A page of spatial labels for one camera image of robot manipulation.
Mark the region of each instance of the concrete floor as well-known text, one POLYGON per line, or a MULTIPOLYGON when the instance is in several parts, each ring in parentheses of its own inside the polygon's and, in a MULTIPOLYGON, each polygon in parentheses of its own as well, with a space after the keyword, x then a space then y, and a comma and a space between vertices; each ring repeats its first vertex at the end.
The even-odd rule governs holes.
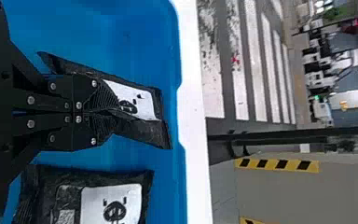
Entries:
MULTIPOLYGON (((241 133, 308 127, 310 113, 304 68, 301 57, 298 57, 298 54, 301 55, 301 49, 306 47, 304 44, 308 42, 304 39, 292 39, 291 28, 296 25, 292 1, 256 0, 254 6, 246 5, 249 1, 238 1, 237 6, 235 4, 235 0, 226 2, 199 0, 199 14, 202 12, 202 15, 209 15, 200 17, 200 22, 203 23, 202 29, 205 29, 201 30, 201 33, 205 34, 200 39, 201 50, 206 50, 201 54, 212 55, 202 61, 205 65, 203 85, 204 94, 207 94, 204 95, 204 104, 207 111, 208 134, 222 134, 229 130, 241 133), (227 6, 239 11, 239 15, 229 14, 231 19, 228 19, 228 23, 227 6), (252 7, 255 7, 255 11, 250 11, 254 15, 247 15, 249 8, 252 9, 252 7), (240 33, 230 31, 231 25, 235 25, 236 21, 232 19, 235 16, 240 18, 238 22, 241 24, 234 26, 241 29, 240 33), (270 26, 270 39, 268 37, 266 39, 265 33, 268 28, 265 27, 266 20, 263 17, 267 19, 270 26), (253 30, 249 29, 247 21, 251 21, 251 27, 258 32, 249 34, 249 31, 253 30), (240 59, 243 59, 243 62, 236 64, 240 59), (256 62, 258 67, 255 67, 252 62, 256 62), (271 74, 275 75, 276 87, 270 83, 271 74), (238 81, 244 81, 245 85, 237 85, 238 81), (272 92, 276 92, 278 97, 274 97, 272 92), (293 106, 294 116, 291 114, 291 98, 295 105, 293 106), (276 122, 277 114, 274 115, 274 106, 278 107, 275 109, 279 112, 279 122, 276 122)), ((240 222, 238 208, 243 207, 243 204, 239 206, 237 202, 237 191, 242 189, 237 189, 234 163, 227 153, 225 144, 209 142, 208 147, 211 164, 213 223, 237 224, 240 222)), ((248 147, 248 150, 251 153, 299 151, 299 146, 248 147)))

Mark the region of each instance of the white label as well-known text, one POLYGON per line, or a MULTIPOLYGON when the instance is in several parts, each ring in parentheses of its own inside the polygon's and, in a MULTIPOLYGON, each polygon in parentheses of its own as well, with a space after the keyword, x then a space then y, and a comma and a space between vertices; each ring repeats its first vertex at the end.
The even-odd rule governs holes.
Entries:
POLYGON ((127 101, 129 105, 136 107, 137 112, 127 112, 124 110, 124 106, 121 107, 121 110, 138 119, 159 120, 156 118, 153 97, 150 92, 138 90, 133 87, 116 83, 114 81, 104 80, 104 82, 115 93, 120 102, 127 101))
POLYGON ((84 188, 80 224, 137 224, 142 211, 140 184, 84 188))
POLYGON ((74 224, 75 210, 61 210, 56 224, 74 224))

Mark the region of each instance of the black package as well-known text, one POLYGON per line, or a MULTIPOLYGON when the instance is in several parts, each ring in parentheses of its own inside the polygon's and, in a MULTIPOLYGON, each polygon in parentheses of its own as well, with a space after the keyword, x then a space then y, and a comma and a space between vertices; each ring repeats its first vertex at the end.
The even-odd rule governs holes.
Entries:
POLYGON ((13 224, 145 224, 154 173, 29 165, 13 224))

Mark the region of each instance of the hazard stripe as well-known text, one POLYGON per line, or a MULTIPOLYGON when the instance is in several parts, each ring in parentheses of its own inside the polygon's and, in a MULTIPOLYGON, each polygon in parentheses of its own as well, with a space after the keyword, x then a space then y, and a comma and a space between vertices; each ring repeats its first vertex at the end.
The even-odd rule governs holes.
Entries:
POLYGON ((249 170, 268 170, 268 171, 288 171, 319 173, 318 161, 300 161, 300 160, 257 160, 241 158, 235 160, 235 167, 249 170))
POLYGON ((265 224, 264 222, 256 221, 247 217, 241 217, 240 221, 240 224, 265 224))

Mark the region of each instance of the blue container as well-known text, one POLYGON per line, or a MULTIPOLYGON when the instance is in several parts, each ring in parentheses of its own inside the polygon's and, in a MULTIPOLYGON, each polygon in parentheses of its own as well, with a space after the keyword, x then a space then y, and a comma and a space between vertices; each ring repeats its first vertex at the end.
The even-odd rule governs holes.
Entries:
MULTIPOLYGON (((176 91, 181 82, 177 17, 169 0, 4 0, 14 44, 41 73, 36 55, 65 59, 162 90, 173 150, 118 136, 102 147, 74 153, 42 152, 34 163, 107 172, 155 171, 147 223, 186 223, 185 151, 178 143, 176 91)), ((10 187, 2 223, 19 199, 20 178, 10 187)))

